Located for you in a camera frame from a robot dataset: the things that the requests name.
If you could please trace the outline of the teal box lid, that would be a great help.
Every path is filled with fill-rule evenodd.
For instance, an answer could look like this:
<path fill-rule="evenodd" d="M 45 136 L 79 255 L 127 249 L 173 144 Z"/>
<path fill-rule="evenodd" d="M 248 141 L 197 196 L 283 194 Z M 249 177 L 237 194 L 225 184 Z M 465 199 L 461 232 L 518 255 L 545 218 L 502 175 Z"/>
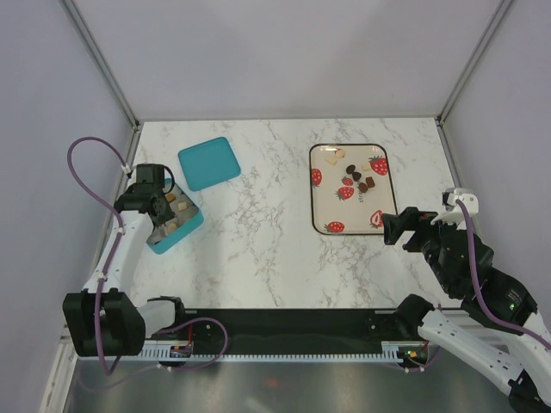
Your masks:
<path fill-rule="evenodd" d="M 241 174 L 226 137 L 218 137 L 182 149 L 177 154 L 188 188 L 198 192 Z"/>

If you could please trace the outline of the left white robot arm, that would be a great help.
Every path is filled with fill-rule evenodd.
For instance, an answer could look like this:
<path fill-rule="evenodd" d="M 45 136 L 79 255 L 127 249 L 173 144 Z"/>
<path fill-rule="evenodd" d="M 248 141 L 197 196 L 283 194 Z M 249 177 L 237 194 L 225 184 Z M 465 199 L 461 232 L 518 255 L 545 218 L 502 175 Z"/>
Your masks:
<path fill-rule="evenodd" d="M 65 321 L 81 357 L 134 356 L 159 331 L 170 339 L 187 332 L 180 299 L 159 297 L 137 306 L 128 296 L 147 239 L 176 217 L 165 193 L 169 171 L 155 163 L 136 167 L 135 182 L 109 207 L 114 227 L 96 269 L 81 292 L 65 296 Z"/>

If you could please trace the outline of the teal chocolate box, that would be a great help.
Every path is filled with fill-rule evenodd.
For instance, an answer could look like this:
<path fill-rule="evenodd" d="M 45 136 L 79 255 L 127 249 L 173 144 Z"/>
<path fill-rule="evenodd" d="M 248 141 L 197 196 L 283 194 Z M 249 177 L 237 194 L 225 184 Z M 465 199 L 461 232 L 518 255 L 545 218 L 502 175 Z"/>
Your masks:
<path fill-rule="evenodd" d="M 170 202 L 170 208 L 175 217 L 167 223 L 156 228 L 146 241 L 146 245 L 157 255 L 161 255 L 182 241 L 192 231 L 198 229 L 204 222 L 200 208 L 191 198 L 177 185 L 171 187 L 171 179 L 166 178 L 164 190 L 170 190 L 169 194 L 174 194 L 176 199 Z M 179 211 L 177 204 L 186 201 L 189 206 L 183 211 Z M 176 231 L 171 234 L 166 232 L 166 226 L 175 222 L 178 225 Z"/>

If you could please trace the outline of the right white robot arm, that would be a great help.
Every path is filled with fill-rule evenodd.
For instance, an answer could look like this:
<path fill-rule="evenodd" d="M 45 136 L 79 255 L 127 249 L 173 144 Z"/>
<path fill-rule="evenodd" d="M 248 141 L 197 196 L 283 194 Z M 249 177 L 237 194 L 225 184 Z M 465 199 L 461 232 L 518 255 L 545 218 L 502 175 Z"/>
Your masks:
<path fill-rule="evenodd" d="M 460 199 L 444 213 L 408 207 L 381 216 L 384 242 L 412 237 L 405 251 L 424 256 L 443 291 L 507 347 L 492 347 L 453 324 L 429 301 L 407 296 L 394 312 L 398 336 L 446 349 L 502 391 L 516 412 L 550 410 L 550 333 L 528 289 L 492 265 L 494 252 L 474 232 L 476 205 Z"/>

